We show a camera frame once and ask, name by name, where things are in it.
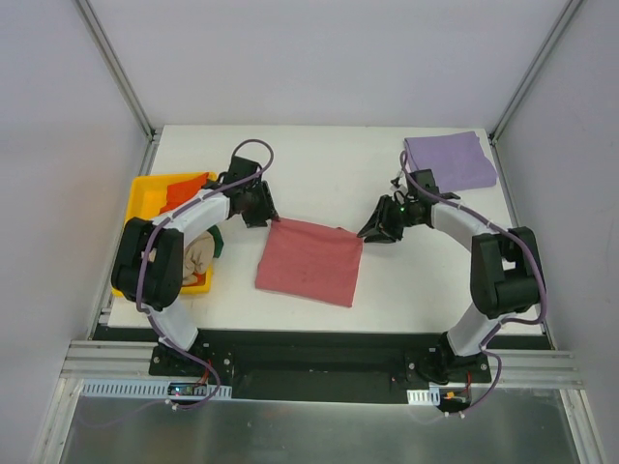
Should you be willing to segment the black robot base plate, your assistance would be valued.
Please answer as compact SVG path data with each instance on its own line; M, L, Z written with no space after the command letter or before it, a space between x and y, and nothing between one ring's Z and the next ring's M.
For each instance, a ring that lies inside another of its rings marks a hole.
M413 390L491 382L485 355L457 359L436 333L316 333L205 330L187 359L158 343L149 374L201 377L235 399L403 404Z

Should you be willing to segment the pink t-shirt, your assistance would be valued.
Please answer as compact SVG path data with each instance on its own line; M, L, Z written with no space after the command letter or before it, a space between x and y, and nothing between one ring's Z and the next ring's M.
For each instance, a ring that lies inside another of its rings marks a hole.
M282 218L271 225L254 285L351 307L362 252L362 239L345 229Z

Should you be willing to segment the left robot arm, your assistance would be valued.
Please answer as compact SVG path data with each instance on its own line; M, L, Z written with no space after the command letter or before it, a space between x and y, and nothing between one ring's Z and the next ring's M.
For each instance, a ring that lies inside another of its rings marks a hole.
M216 181L206 181L187 201L151 219L133 217L124 225L111 285L146 316L159 343L173 350L170 362L182 375L200 370L217 375L194 346L198 328L180 300L185 250L202 233L235 216L248 228L277 220L268 183L262 179L272 163L234 155Z

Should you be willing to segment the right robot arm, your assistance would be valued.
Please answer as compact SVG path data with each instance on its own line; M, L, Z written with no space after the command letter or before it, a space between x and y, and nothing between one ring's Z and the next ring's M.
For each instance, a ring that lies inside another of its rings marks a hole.
M545 298L537 241L530 228L500 227L462 205L454 193L441 192L429 169L405 176L406 189L381 196L358 236L366 243L391 244L401 241L406 228L425 225L469 252L472 303L416 363L421 378L446 385L480 361L504 324L525 324L522 313Z

